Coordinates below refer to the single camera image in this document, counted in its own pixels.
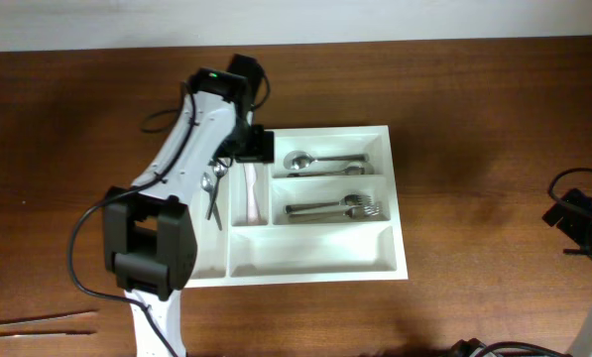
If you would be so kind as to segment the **small steel teaspoon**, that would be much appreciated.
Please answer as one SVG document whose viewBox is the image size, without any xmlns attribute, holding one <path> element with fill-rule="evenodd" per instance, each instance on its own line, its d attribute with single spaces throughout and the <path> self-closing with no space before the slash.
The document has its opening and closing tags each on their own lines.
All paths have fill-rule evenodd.
<svg viewBox="0 0 592 357">
<path fill-rule="evenodd" d="M 215 186 L 208 173 L 204 173 L 200 182 L 201 188 L 208 194 L 209 202 L 206 212 L 206 219 L 214 219 L 219 231 L 223 229 L 220 212 L 216 203 Z"/>
<path fill-rule="evenodd" d="M 227 174 L 227 170 L 228 170 L 228 168 L 224 165 L 224 163 L 221 160 L 216 160 L 212 166 L 213 180 L 211 182 L 211 190 L 209 193 L 210 200 L 209 200 L 207 216 L 206 216 L 207 219 L 210 219 L 211 216 L 213 215 L 214 208 L 216 205 L 217 195 L 218 195 L 218 191 L 219 191 L 219 184 L 220 184 L 220 181 Z"/>
</svg>

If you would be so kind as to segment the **pink plastic knife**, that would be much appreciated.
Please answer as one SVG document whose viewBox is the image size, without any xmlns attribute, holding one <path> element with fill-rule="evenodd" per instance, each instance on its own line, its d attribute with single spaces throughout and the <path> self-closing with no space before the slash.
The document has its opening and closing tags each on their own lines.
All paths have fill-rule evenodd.
<svg viewBox="0 0 592 357">
<path fill-rule="evenodd" d="M 245 184 L 246 184 L 246 201 L 247 201 L 247 222 L 250 225 L 257 225 L 261 223 L 261 215 L 256 196 L 255 185 L 257 182 L 257 172 L 255 166 L 251 163 L 243 165 Z"/>
</svg>

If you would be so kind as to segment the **large steel spoon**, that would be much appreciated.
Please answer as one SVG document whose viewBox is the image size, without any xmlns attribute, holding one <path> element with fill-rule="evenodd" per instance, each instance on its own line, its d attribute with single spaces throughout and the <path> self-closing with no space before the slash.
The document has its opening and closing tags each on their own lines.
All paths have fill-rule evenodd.
<svg viewBox="0 0 592 357">
<path fill-rule="evenodd" d="M 284 158 L 284 167 L 287 170 L 299 171 L 319 162 L 368 162 L 370 157 L 367 154 L 354 154 L 332 157 L 315 157 L 305 151 L 292 151 Z"/>
<path fill-rule="evenodd" d="M 330 176 L 360 176 L 371 175 L 374 172 L 374 167 L 365 162 L 349 163 L 344 169 L 330 172 L 314 172 L 314 173 L 293 173 L 288 174 L 288 178 L 311 178 L 311 177 L 330 177 Z"/>
</svg>

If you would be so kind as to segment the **steel fork top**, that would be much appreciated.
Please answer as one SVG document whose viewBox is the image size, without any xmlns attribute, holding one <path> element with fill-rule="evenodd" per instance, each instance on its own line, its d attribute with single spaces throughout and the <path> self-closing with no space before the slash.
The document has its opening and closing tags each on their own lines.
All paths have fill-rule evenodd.
<svg viewBox="0 0 592 357">
<path fill-rule="evenodd" d="M 382 206 L 379 203 L 356 205 L 350 208 L 335 211 L 315 212 L 290 214 L 288 222 L 291 223 L 305 223 L 318 220 L 340 219 L 347 218 L 351 220 L 368 220 L 379 216 L 383 212 Z"/>
</svg>

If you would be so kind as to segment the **steel fork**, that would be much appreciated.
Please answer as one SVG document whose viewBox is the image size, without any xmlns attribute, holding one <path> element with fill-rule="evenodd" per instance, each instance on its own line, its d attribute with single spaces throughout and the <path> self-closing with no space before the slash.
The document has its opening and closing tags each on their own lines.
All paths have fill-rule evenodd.
<svg viewBox="0 0 592 357">
<path fill-rule="evenodd" d="M 291 223 L 305 223 L 318 220 L 340 219 L 347 218 L 351 220 L 368 220 L 379 216 L 383 212 L 382 206 L 379 203 L 356 205 L 350 208 L 335 211 L 315 212 L 290 214 L 288 222 Z"/>
<path fill-rule="evenodd" d="M 320 203 L 301 203 L 301 204 L 288 204 L 284 208 L 286 214 L 296 213 L 300 211 L 312 210 L 323 207 L 331 206 L 358 206 L 371 204 L 373 199 L 371 196 L 366 194 L 347 194 L 337 201 L 328 201 Z"/>
</svg>

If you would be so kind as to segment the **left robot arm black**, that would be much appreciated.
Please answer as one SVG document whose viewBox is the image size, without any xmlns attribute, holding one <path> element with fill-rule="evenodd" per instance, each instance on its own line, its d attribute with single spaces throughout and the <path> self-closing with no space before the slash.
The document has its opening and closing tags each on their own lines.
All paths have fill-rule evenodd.
<svg viewBox="0 0 592 357">
<path fill-rule="evenodd" d="M 180 293 L 197 259 L 189 206 L 220 159 L 270 164 L 274 135 L 253 122 L 265 71 L 236 55 L 224 71 L 201 68 L 182 85 L 178 119 L 162 148 L 102 209 L 104 263 L 132 305 L 140 356 L 183 356 Z"/>
</svg>

